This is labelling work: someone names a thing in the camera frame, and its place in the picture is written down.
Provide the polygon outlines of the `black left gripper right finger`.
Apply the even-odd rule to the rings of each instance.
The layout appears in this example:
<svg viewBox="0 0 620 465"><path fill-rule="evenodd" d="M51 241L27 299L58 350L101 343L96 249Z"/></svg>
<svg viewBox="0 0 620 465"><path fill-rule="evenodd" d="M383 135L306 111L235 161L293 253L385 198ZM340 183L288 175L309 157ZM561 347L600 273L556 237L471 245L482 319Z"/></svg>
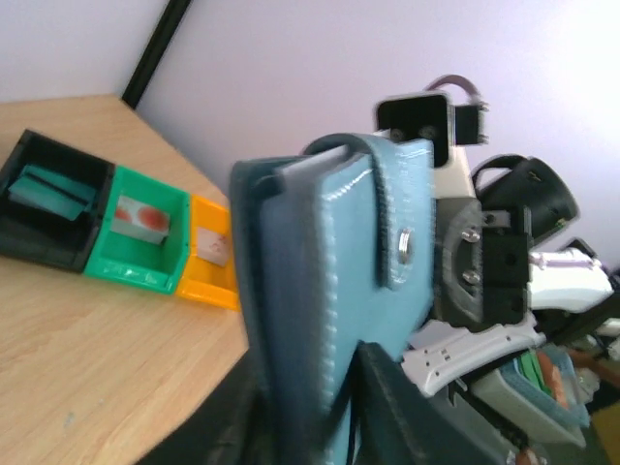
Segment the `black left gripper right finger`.
<svg viewBox="0 0 620 465"><path fill-rule="evenodd" d="M505 464L510 447L459 395L424 397L383 348L355 353L356 464Z"/></svg>

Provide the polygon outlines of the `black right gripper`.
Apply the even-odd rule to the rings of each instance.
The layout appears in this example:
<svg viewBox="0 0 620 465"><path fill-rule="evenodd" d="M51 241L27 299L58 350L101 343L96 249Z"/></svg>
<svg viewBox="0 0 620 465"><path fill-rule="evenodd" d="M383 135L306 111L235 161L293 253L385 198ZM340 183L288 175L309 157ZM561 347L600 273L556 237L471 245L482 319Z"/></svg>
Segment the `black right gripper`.
<svg viewBox="0 0 620 465"><path fill-rule="evenodd" d="M433 318L482 332L521 323L529 308L530 211L475 198L436 200Z"/></svg>

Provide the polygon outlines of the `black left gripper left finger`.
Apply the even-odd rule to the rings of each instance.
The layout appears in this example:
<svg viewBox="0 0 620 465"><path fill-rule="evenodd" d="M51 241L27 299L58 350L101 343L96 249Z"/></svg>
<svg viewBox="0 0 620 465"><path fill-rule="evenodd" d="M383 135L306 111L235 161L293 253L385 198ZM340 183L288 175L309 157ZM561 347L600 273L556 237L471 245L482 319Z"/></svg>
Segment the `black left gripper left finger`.
<svg viewBox="0 0 620 465"><path fill-rule="evenodd" d="M222 382L159 445L161 464L278 464L277 434L258 384L268 345L252 344Z"/></svg>

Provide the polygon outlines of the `blue card holder wallet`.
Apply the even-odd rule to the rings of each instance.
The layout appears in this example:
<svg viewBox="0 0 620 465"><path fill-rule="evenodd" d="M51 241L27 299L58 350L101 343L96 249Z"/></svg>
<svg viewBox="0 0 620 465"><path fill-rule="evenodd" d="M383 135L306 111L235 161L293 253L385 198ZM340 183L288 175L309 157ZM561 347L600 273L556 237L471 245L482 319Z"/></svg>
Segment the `blue card holder wallet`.
<svg viewBox="0 0 620 465"><path fill-rule="evenodd" d="M433 149L332 134L236 163L232 242L264 464L347 464L360 343L398 359L433 300Z"/></svg>

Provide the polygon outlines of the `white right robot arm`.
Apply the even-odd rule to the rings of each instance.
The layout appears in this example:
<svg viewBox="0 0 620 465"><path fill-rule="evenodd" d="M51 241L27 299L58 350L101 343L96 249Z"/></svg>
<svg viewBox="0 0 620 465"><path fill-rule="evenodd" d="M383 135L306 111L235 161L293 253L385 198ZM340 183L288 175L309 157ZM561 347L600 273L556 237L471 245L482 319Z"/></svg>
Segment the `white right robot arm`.
<svg viewBox="0 0 620 465"><path fill-rule="evenodd" d="M540 250L579 212L558 174L516 154L485 167L502 175L472 197L436 203L435 300L418 336L448 333L402 361L424 396L543 343L572 343L619 314L619 281L585 242Z"/></svg>

